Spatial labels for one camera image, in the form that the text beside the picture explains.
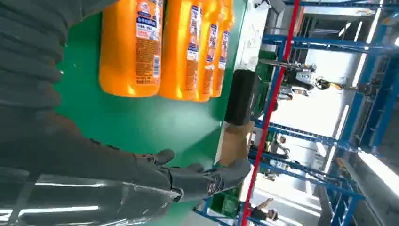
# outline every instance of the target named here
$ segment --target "green crate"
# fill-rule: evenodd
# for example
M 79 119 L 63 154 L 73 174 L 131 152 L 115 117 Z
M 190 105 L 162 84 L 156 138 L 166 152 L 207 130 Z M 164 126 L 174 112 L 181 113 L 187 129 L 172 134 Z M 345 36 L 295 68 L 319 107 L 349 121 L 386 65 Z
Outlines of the green crate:
M 224 197 L 225 197 L 225 195 L 222 193 L 215 194 L 212 197 L 211 210 L 213 210 L 217 213 L 222 213 Z
M 222 214 L 226 217 L 235 218 L 238 213 L 238 198 L 226 195 L 223 201 Z
M 277 55 L 274 52 L 261 50 L 259 51 L 259 59 L 276 60 Z M 258 64 L 256 65 L 255 73 L 261 81 L 259 83 L 258 94 L 255 99 L 255 105 L 252 115 L 255 118 L 258 118 L 264 112 L 266 96 L 267 92 L 269 91 L 269 83 L 273 73 L 273 66 L 258 62 Z
M 270 52 L 270 51 L 259 51 L 259 60 L 265 59 L 265 60 L 276 60 L 277 55 L 275 52 Z M 273 73 L 273 66 L 268 65 L 268 64 L 262 64 L 258 62 L 256 65 L 255 73 L 259 78 L 261 78 L 261 84 L 265 84 L 271 81 L 271 75 Z

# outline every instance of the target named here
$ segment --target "product label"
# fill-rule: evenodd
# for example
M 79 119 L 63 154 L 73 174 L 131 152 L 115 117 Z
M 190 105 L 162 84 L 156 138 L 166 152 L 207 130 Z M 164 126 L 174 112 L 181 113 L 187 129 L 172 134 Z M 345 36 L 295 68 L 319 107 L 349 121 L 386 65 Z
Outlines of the product label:
M 197 88 L 201 24 L 202 9 L 193 5 L 190 17 L 190 42 L 187 50 L 187 80 L 185 87 L 187 91 L 193 91 Z
M 208 54 L 207 54 L 207 66 L 205 67 L 204 81 L 203 81 L 203 94 L 209 94 L 209 90 L 213 84 L 213 75 L 215 72 L 215 66 L 213 65 L 216 52 L 217 43 L 217 25 L 212 24 L 209 28 L 209 42 L 208 42 Z
M 222 36 L 222 55 L 220 56 L 219 60 L 219 69 L 223 70 L 226 68 L 227 49 L 229 48 L 229 35 L 230 33 L 228 31 L 224 31 Z
M 160 82 L 162 0 L 139 0 L 136 20 L 136 82 Z
M 216 42 L 217 42 L 217 25 L 212 24 L 211 27 L 209 28 L 209 46 L 208 46 L 207 63 L 212 63 L 215 58 Z

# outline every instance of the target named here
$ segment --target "blue metal rack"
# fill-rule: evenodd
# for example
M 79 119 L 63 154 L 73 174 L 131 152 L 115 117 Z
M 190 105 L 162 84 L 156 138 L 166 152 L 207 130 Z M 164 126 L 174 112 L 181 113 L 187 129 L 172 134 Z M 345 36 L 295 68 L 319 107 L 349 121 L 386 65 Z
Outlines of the blue metal rack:
M 285 35 L 274 35 L 264 34 L 262 42 L 263 44 L 270 45 L 282 45 L 282 42 L 286 39 Z M 366 42 L 353 42 L 346 40 L 328 40 L 328 39 L 317 39 L 317 38 L 303 38 L 293 37 L 292 48 L 304 48 L 304 49 L 319 49 L 326 51 L 335 52 L 349 52 L 349 53 L 370 53 L 370 54 L 387 54 L 387 53 L 399 53 L 399 47 L 393 45 L 368 44 Z
M 294 1 L 284 1 L 286 5 L 293 5 Z M 398 4 L 379 4 L 379 3 L 366 3 L 365 0 L 349 0 L 342 2 L 319 2 L 319 1 L 302 1 L 301 6 L 317 6 L 317 7 L 359 7 L 359 8 L 399 8 Z
M 293 1 L 285 1 L 286 5 L 292 5 Z M 349 0 L 344 2 L 301 2 L 302 6 L 316 6 L 316 7 L 361 7 L 361 8 L 381 8 L 398 10 L 398 4 L 377 4 L 377 3 L 365 3 L 361 0 Z M 378 146 L 381 143 L 383 133 L 387 126 L 390 118 L 391 111 L 395 100 L 399 94 L 399 69 L 395 62 L 399 61 L 399 48 L 393 45 L 382 44 L 382 40 L 385 36 L 387 26 L 380 25 L 377 28 L 376 36 L 372 43 L 366 42 L 353 42 L 344 40 L 323 40 L 316 38 L 304 38 L 304 37 L 294 37 L 292 40 L 292 48 L 304 48 L 304 49 L 319 49 L 326 51 L 338 51 L 338 52 L 349 52 L 349 53 L 366 53 L 366 63 L 359 79 L 359 83 L 370 82 L 372 78 L 372 73 L 376 67 L 376 61 L 379 56 L 390 55 L 392 56 L 391 62 L 388 64 L 384 79 L 381 83 L 380 89 L 377 96 L 372 99 L 373 107 L 371 109 L 370 117 L 365 125 L 365 132 L 360 139 L 362 145 L 367 146 Z M 278 52 L 278 61 L 283 59 L 284 46 L 287 42 L 287 37 L 284 35 L 263 35 L 263 44 L 270 44 L 280 46 Z M 269 94 L 273 93 L 275 86 L 277 84 L 277 78 L 280 68 L 275 67 L 274 74 L 271 79 L 269 86 Z M 332 137 L 326 137 L 318 134 L 314 134 L 308 131 L 290 128 L 287 126 L 278 125 L 275 123 L 269 124 L 269 131 L 284 134 L 287 136 L 292 136 L 311 142 L 321 142 L 322 144 L 328 146 L 337 147 L 338 157 L 343 157 L 345 151 L 356 152 L 357 146 L 353 145 L 351 136 L 353 134 L 353 128 L 355 126 L 355 121 L 359 116 L 359 109 L 362 106 L 365 98 L 361 93 L 355 93 L 352 105 L 349 109 L 348 118 L 343 129 L 341 139 L 334 139 Z M 268 111 L 271 102 L 271 95 L 267 96 L 265 112 Z M 263 128 L 264 122 L 261 120 L 255 120 L 255 126 L 258 128 Z M 256 151 L 250 152 L 250 155 L 256 154 Z M 300 164 L 288 162 L 283 159 L 278 159 L 273 156 L 262 154 L 262 158 L 274 159 L 279 162 L 283 162 L 290 167 L 301 170 L 303 172 L 312 175 L 313 178 L 307 178 L 302 175 L 290 172 L 288 170 L 280 169 L 275 166 L 269 165 L 267 163 L 261 163 L 260 166 L 272 170 L 273 172 L 283 173 L 301 180 L 308 180 L 314 184 L 323 186 L 327 190 L 328 202 L 331 204 L 332 220 L 331 225 L 333 226 L 347 226 L 351 222 L 352 214 L 356 208 L 359 201 L 363 200 L 364 197 L 353 190 L 356 183 L 347 180 L 343 177 L 338 176 L 337 166 L 332 164 L 330 173 L 324 173 L 319 170 L 315 170 L 309 167 L 302 166 Z M 221 221 L 226 219 L 223 216 L 210 216 L 208 215 L 209 210 L 209 199 L 207 199 L 207 204 L 203 211 L 195 210 L 196 213 L 218 222 L 220 225 L 228 226 L 229 224 Z M 236 219 L 241 222 L 243 206 Z M 253 222 L 255 225 L 267 226 L 268 223 L 259 222 L 255 219 L 249 218 L 248 220 Z
M 254 163 L 254 158 L 256 156 L 256 150 L 253 149 L 250 151 L 249 157 L 250 162 Z M 356 182 L 347 180 L 343 177 L 339 177 L 332 174 L 324 173 L 320 170 L 312 169 L 310 167 L 303 166 L 301 164 L 297 164 L 294 162 L 289 162 L 281 158 L 274 157 L 272 155 L 262 153 L 262 158 L 273 159 L 275 161 L 279 161 L 288 165 L 292 169 L 300 170 L 305 172 L 313 178 L 307 178 L 301 174 L 291 172 L 289 170 L 281 169 L 276 166 L 270 165 L 266 161 L 260 162 L 260 167 L 269 169 L 273 173 L 282 173 L 289 175 L 291 177 L 307 180 L 313 184 L 317 184 L 323 186 L 327 189 L 327 193 L 329 196 L 329 202 L 331 203 L 331 211 L 332 211 L 332 220 L 331 225 L 333 226 L 347 226 L 351 222 L 351 216 L 353 211 L 355 210 L 359 201 L 364 199 L 364 196 L 358 194 L 353 190 L 353 186 L 356 186 Z

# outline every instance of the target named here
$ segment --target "robotic hand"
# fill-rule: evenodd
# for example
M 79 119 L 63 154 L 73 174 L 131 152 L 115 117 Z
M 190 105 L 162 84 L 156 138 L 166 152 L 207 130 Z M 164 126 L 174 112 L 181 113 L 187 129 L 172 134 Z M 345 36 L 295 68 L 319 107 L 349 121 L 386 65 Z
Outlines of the robotic hand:
M 116 0 L 1 0 L 0 221 L 6 225 L 132 225 L 175 201 L 238 185 L 247 159 L 226 168 L 170 168 L 171 150 L 138 155 L 84 138 L 54 112 L 68 29 Z

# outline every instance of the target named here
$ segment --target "fluorescent light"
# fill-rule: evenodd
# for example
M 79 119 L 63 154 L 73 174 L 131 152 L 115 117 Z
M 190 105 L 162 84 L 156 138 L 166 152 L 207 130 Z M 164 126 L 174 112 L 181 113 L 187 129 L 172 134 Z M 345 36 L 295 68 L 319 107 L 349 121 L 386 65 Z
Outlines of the fluorescent light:
M 356 35 L 355 35 L 355 40 L 354 40 L 355 42 L 358 41 L 358 37 L 359 37 L 359 34 L 360 34 L 360 30 L 361 30 L 362 25 L 363 25 L 363 21 L 360 21 L 360 22 L 359 22 L 359 25 L 358 25 L 358 30 L 356 31 Z
M 341 117 L 341 121 L 339 122 L 339 125 L 338 125 L 337 134 L 335 135 L 335 139 L 337 139 L 337 140 L 341 137 L 343 125 L 345 124 L 345 120 L 346 120 L 346 116 L 348 115 L 348 111 L 349 111 L 349 105 L 346 105 L 342 112 L 342 117 Z
M 350 25 L 351 25 L 351 23 L 347 23 L 347 24 L 345 25 L 345 27 L 344 27 L 342 30 L 340 30 L 340 32 L 338 33 L 338 37 L 340 37 L 341 35 L 343 35 L 343 32 L 346 31 L 346 29 L 348 29 Z
M 293 226 L 303 226 L 303 224 L 294 221 L 293 219 L 287 218 L 285 216 L 282 216 L 279 214 L 279 220 L 284 221 L 286 223 L 288 223 L 288 225 L 293 225 Z
M 334 146 L 334 147 L 331 148 L 330 154 L 328 155 L 327 164 L 326 164 L 326 166 L 324 168 L 324 172 L 325 173 L 328 173 L 330 171 L 331 161 L 333 160 L 335 151 L 336 151 L 336 147 Z
M 364 65 L 365 61 L 366 61 L 366 54 L 362 53 L 360 60 L 359 60 L 358 68 L 356 69 L 356 72 L 355 72 L 355 77 L 353 78 L 352 86 L 358 85 L 360 74 L 362 73 L 363 65 Z
M 381 160 L 372 154 L 359 151 L 358 156 L 372 169 L 377 176 L 397 195 L 399 196 L 399 177 L 390 168 L 388 168 Z
M 342 112 L 342 117 L 341 117 L 341 121 L 339 122 L 339 125 L 338 125 L 337 134 L 335 135 L 335 139 L 336 140 L 338 140 L 341 137 L 342 130 L 343 130 L 343 125 L 345 124 L 345 120 L 346 120 L 346 116 L 348 115 L 348 111 L 349 111 L 349 105 L 346 105 L 345 108 L 343 109 L 343 112 Z M 326 166 L 324 168 L 324 172 L 325 173 L 328 173 L 328 171 L 330 170 L 331 161 L 333 160 L 333 157 L 335 155 L 335 151 L 336 151 L 336 147 L 333 146 L 331 148 L 330 154 L 328 155 L 327 164 L 326 164 Z
M 280 198 L 278 196 L 273 196 L 273 195 L 268 194 L 267 192 L 264 192 L 264 191 L 259 190 L 259 189 L 257 189 L 257 192 L 262 194 L 263 196 L 273 198 L 274 201 L 280 202 L 280 203 L 285 204 L 287 206 L 290 206 L 290 207 L 293 207 L 295 209 L 301 210 L 303 212 L 306 212 L 306 213 L 312 214 L 314 216 L 320 217 L 320 213 L 318 213 L 316 211 L 313 211 L 313 210 L 310 210 L 308 208 L 305 208 L 305 207 L 303 207 L 301 205 L 295 204 L 295 203 L 290 202 L 288 200 L 284 200 L 284 199 L 282 199 L 282 198 Z
M 383 3 L 384 3 L 384 0 L 380 0 L 380 6 L 382 6 Z M 381 15 L 381 7 L 379 7 L 377 9 L 377 12 L 375 13 L 374 20 L 371 23 L 370 31 L 368 32 L 367 39 L 366 39 L 367 43 L 371 43 L 371 40 L 374 37 L 375 29 L 377 27 L 377 23 L 378 23 L 378 19 L 380 18 L 380 15 Z M 362 53 L 362 55 L 360 57 L 359 64 L 358 64 L 358 68 L 356 69 L 355 77 L 353 78 L 352 86 L 358 85 L 359 77 L 360 77 L 360 74 L 362 73 L 365 60 L 366 60 L 366 54 Z
M 322 157 L 325 157 L 327 155 L 327 151 L 324 148 L 324 145 L 322 143 L 320 143 L 320 142 L 316 142 L 316 146 L 317 146 L 317 151 L 319 152 L 319 154 Z
M 377 8 L 377 12 L 375 13 L 375 17 L 373 22 L 371 23 L 371 27 L 370 27 L 370 31 L 368 32 L 368 36 L 366 39 L 367 43 L 371 43 L 371 40 L 373 39 L 374 33 L 375 33 L 375 29 L 377 28 L 377 23 L 378 23 L 378 19 L 380 18 L 381 15 L 381 8 Z

